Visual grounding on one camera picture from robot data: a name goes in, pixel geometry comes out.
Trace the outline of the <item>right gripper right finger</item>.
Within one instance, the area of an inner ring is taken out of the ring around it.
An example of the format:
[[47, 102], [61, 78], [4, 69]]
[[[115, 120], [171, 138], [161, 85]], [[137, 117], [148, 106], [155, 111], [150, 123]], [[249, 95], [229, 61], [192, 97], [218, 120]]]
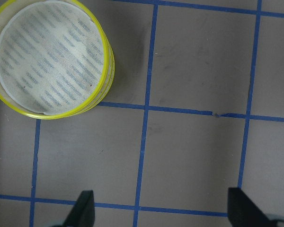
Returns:
[[233, 227], [275, 226], [240, 188], [228, 189], [227, 215]]

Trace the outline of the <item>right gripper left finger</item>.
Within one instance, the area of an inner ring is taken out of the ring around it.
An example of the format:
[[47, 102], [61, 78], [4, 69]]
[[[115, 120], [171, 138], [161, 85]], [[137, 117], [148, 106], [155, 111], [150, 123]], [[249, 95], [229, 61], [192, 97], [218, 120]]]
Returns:
[[63, 223], [64, 227], [93, 227], [95, 223], [94, 193], [82, 191]]

